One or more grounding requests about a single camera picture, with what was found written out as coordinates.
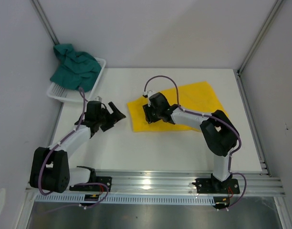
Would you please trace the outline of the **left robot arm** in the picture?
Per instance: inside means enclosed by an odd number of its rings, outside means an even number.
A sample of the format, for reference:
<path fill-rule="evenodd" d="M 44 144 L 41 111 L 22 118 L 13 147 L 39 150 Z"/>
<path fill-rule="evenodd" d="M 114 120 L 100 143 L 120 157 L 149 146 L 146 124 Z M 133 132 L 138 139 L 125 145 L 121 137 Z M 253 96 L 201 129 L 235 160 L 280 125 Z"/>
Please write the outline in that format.
<path fill-rule="evenodd" d="M 78 190 L 82 186 L 87 191 L 93 190 L 97 185 L 95 169 L 85 166 L 71 169 L 69 157 L 98 130 L 105 132 L 125 118 L 113 102 L 108 105 L 100 101 L 84 103 L 83 112 L 69 133 L 56 143 L 35 150 L 30 186 L 44 196 L 53 192 L 63 193 L 68 187 Z"/>

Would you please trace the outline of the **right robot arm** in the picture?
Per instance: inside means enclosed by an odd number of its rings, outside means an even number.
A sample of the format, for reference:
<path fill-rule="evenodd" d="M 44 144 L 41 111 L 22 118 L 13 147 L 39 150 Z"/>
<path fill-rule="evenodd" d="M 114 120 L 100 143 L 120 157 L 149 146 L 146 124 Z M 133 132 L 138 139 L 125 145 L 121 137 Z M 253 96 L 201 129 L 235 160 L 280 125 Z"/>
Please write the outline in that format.
<path fill-rule="evenodd" d="M 172 125 L 184 125 L 200 130 L 209 150 L 214 156 L 214 169 L 211 174 L 211 187 L 216 192 L 228 188 L 232 179 L 230 171 L 231 156 L 241 148 L 238 131 L 221 110 L 210 114 L 198 113 L 181 107 L 170 105 L 166 97 L 159 92 L 143 92 L 147 104 L 143 105 L 146 121 L 151 124 L 163 121 Z"/>

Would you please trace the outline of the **yellow shorts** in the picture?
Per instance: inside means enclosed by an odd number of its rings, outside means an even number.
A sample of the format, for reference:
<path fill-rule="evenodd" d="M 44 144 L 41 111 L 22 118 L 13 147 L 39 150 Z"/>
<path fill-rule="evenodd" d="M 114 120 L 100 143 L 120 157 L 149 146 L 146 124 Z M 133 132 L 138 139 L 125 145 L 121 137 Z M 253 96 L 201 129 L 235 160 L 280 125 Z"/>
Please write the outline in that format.
<path fill-rule="evenodd" d="M 180 105 L 185 108 L 204 113 L 212 113 L 216 110 L 222 110 L 224 113 L 226 113 L 226 110 L 220 103 L 213 88 L 208 82 L 183 85 L 178 88 L 178 91 Z M 145 104 L 147 104 L 147 99 L 142 96 L 134 101 L 127 103 L 132 121 L 132 129 L 134 132 L 195 130 L 194 128 L 184 125 L 173 125 L 165 123 L 162 120 L 148 124 L 143 110 L 143 105 Z"/>

